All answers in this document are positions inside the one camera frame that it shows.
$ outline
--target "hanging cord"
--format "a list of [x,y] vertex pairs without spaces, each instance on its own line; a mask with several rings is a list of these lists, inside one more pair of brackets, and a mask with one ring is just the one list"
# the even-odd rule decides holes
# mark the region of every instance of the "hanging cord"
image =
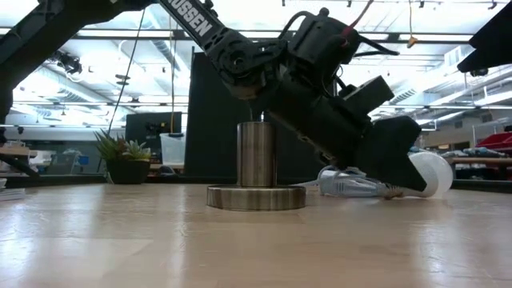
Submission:
[[297,12],[294,16],[292,16],[292,18],[288,21],[288,23],[286,24],[286,26],[282,29],[281,33],[279,34],[278,36],[278,39],[281,39],[283,37],[285,37],[286,35],[286,32],[288,32],[288,29],[292,26],[292,24],[294,24],[294,22],[301,16],[308,16],[308,15],[311,15],[310,12],[307,12],[307,11],[301,11],[301,12]]
[[374,0],[369,0],[368,3],[366,4],[365,8],[361,11],[360,15],[352,22],[352,24],[348,25],[345,29],[343,29],[343,31],[342,31],[343,37],[346,37],[354,29],[354,27],[359,23],[359,21],[361,21],[362,16],[364,16],[366,14],[366,12],[368,11],[368,8],[370,8],[370,6],[373,2],[374,2]]
[[[389,49],[385,48],[384,46],[382,46],[382,45],[380,45],[380,44],[378,44],[378,43],[376,43],[374,41],[369,40],[366,37],[359,36],[359,39],[361,40],[361,42],[367,44],[370,47],[375,48],[377,51],[380,51],[381,52],[380,54],[393,55],[393,56],[400,55],[400,52],[389,50]],[[355,57],[357,57],[357,56],[368,56],[368,54],[366,54],[366,53],[369,53],[369,52],[361,52],[359,54],[355,54],[354,56]]]
[[[171,31],[170,32],[170,37],[169,37],[169,46],[173,45],[172,43],[172,36],[173,36],[173,32]],[[172,48],[173,51],[171,51],[172,55],[173,55],[173,61],[171,63],[172,67],[171,67],[171,79],[170,79],[170,96],[171,96],[171,101],[172,101],[172,112],[170,113],[170,132],[171,133],[174,133],[174,72],[176,71],[176,43],[178,41],[176,41],[176,39],[174,40],[174,47]]]
[[[144,9],[142,11],[141,21],[138,24],[137,36],[135,37],[134,48],[131,51],[130,62],[128,63],[128,68],[126,69],[125,77],[128,77],[128,74],[130,74],[131,63],[134,60],[135,50],[137,49],[138,38],[139,38],[139,35],[141,33],[142,22],[144,21],[144,15],[145,14],[146,14],[146,9]],[[112,113],[112,118],[110,119],[110,123],[109,123],[109,129],[108,129],[108,131],[106,133],[107,135],[110,135],[110,131],[112,130],[112,123],[114,123],[115,113],[118,111],[119,103],[121,102],[122,92],[124,92],[125,86],[126,86],[126,80],[122,82],[121,91],[119,92],[118,101],[115,103],[114,112]],[[101,167],[101,165],[102,165],[102,159],[100,158],[99,159],[99,163],[98,163],[98,168],[96,169],[96,172],[99,172],[99,168]]]
[[409,0],[409,41],[407,43],[407,48],[411,48],[418,41],[413,36],[413,3],[412,0]]

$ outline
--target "red object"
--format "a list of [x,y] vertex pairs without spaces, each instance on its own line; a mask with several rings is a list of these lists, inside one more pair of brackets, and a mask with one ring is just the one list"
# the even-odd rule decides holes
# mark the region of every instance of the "red object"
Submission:
[[512,155],[512,132],[493,134],[482,140],[476,147],[485,147]]

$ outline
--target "ceiling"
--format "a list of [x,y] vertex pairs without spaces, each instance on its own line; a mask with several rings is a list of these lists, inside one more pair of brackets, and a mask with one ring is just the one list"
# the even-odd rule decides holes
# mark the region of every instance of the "ceiling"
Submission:
[[[219,19],[228,27],[245,30],[246,35],[269,37],[262,35],[276,34],[275,31],[281,30],[291,16],[300,10],[316,14],[320,8],[326,7],[330,10],[331,17],[342,22],[352,22],[362,11],[366,1],[353,0],[350,7],[347,7],[347,3],[348,1],[287,0],[283,7],[279,0],[214,0],[214,8]],[[474,0],[425,1],[423,8],[419,7],[420,3],[417,1],[412,1],[410,7],[408,1],[377,0],[356,26],[359,32],[366,32],[369,38],[381,40],[387,38],[388,34],[400,34],[400,39],[406,41],[411,20],[415,37],[432,42],[419,43],[410,49],[407,49],[403,41],[383,44],[389,49],[399,51],[400,55],[355,59],[350,65],[343,67],[342,79],[346,83],[360,85],[372,77],[382,75],[397,96],[387,105],[433,105],[436,101],[438,105],[473,105],[471,102],[464,102],[467,89],[475,88],[471,99],[474,102],[475,99],[477,101],[490,96],[489,93],[483,93],[483,87],[487,86],[486,83],[491,85],[491,82],[496,85],[501,83],[500,90],[493,90],[492,94],[502,94],[508,89],[508,85],[503,85],[503,81],[507,81],[503,75],[509,73],[511,67],[500,67],[491,70],[485,77],[472,78],[456,71],[454,66],[457,59],[446,60],[450,59],[446,57],[448,53],[463,57],[471,52],[470,46],[461,43],[467,41],[508,1],[497,3],[494,9],[489,10],[490,2]],[[0,0],[0,30],[3,30],[0,34],[14,26],[37,4],[37,0]],[[44,63],[20,83],[14,92],[13,117],[8,119],[8,124],[52,125],[55,121],[62,125],[108,124],[114,115],[114,108],[103,103],[116,102],[119,99],[121,86],[116,83],[119,79],[115,75],[126,74],[135,44],[133,37],[123,40],[120,30],[136,30],[141,16],[142,12],[123,13],[109,22],[84,27],[81,32],[83,35],[94,35],[88,39],[69,40],[60,49],[80,58],[83,72],[66,75],[57,65]],[[175,96],[174,110],[187,111],[192,53],[193,49],[197,52],[200,48],[191,40],[168,40],[171,36],[170,30],[181,28],[160,5],[148,7],[142,23],[147,34],[158,32],[160,36],[152,40],[140,38],[137,41],[129,73],[129,85],[123,91],[122,105],[114,116],[114,124],[119,126],[124,124],[125,115],[128,113],[170,111],[170,106],[160,106],[158,103],[170,103],[171,95]],[[300,21],[296,21],[291,29],[297,29],[299,24]],[[365,50],[370,48],[362,45],[360,51]],[[177,51],[174,80],[173,51]],[[466,90],[465,94],[454,96],[463,90]],[[452,97],[445,101],[439,100],[446,96]],[[134,99],[143,104],[130,103]],[[501,100],[487,101],[485,104],[508,100],[507,97],[496,99]],[[54,102],[72,103],[56,106]],[[441,117],[452,113],[452,110],[438,109],[435,115]],[[377,109],[371,116],[378,119],[396,114],[409,114],[419,120],[434,120],[432,111],[428,109],[389,106]],[[182,123],[186,126],[186,114],[183,117]]]

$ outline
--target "white container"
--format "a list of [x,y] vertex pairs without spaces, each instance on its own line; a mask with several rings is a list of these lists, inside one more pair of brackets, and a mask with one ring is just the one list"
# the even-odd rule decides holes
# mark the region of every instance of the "white container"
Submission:
[[162,164],[182,166],[185,163],[185,135],[170,137],[168,133],[160,134],[162,142]]

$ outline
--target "desk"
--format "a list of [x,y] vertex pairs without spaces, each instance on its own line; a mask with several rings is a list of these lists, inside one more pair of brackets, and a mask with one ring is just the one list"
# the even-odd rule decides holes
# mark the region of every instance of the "desk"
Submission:
[[[157,170],[157,169],[160,169],[160,167],[164,166],[163,164],[151,164],[150,166],[150,169],[152,170]],[[172,168],[173,170],[183,170],[183,168],[185,167],[184,165],[165,165],[165,166],[170,166],[170,168]]]
[[38,156],[37,151],[30,150],[26,147],[0,147],[0,154],[13,156],[30,156],[31,158]]
[[244,213],[205,206],[203,185],[27,189],[25,200],[0,203],[0,261],[8,267],[0,280],[2,287],[512,287],[510,195],[307,197],[304,209]]

